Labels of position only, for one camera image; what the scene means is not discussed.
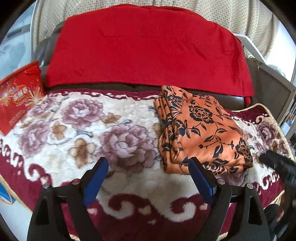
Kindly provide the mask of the orange floral garment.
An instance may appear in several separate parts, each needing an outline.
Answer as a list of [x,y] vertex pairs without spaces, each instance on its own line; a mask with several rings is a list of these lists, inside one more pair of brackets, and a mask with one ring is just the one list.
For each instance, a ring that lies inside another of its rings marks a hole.
[[215,97],[162,86],[154,104],[164,124],[159,152],[167,174],[188,174],[191,158],[214,175],[253,166],[243,131]]

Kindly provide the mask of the floral plush bed blanket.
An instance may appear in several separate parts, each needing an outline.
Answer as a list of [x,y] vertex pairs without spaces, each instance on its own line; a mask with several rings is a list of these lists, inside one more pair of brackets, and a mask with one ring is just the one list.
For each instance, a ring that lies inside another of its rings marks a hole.
[[[164,124],[155,91],[61,90],[50,92],[1,136],[1,184],[33,210],[42,186],[68,184],[104,156],[109,170],[87,211],[104,240],[191,240],[210,206],[188,174],[167,174],[159,153]],[[253,167],[225,176],[229,184],[254,185],[263,206],[282,194],[279,175],[259,161],[268,150],[293,158],[269,109],[257,103],[232,110]]]

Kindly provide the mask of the red gift bag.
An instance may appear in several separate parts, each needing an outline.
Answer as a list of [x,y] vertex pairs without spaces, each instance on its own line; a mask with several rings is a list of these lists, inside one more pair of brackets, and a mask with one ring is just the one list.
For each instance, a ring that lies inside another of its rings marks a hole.
[[38,61],[1,80],[1,135],[6,136],[44,96]]

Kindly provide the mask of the beige curtain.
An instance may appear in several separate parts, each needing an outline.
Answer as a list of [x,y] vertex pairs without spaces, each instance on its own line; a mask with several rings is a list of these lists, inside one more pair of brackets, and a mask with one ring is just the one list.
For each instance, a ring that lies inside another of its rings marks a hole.
[[73,15],[119,4],[136,6],[174,6],[198,13],[203,18],[218,23],[234,34],[246,35],[267,59],[278,32],[279,20],[261,1],[229,0],[60,0],[37,1],[33,11],[32,49],[51,36],[55,27]]

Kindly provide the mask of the white cabinet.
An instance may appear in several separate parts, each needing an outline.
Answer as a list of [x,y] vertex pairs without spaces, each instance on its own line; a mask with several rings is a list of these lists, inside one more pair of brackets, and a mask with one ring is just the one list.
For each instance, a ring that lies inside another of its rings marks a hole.
[[35,4],[15,21],[1,43],[1,79],[31,62],[31,22]]

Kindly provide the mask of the red blanket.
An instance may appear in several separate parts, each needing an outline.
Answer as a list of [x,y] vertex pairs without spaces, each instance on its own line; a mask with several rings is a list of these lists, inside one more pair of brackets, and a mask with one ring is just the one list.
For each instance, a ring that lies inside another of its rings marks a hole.
[[173,85],[242,97],[253,84],[241,42],[187,9],[121,4],[69,17],[45,86],[83,83]]

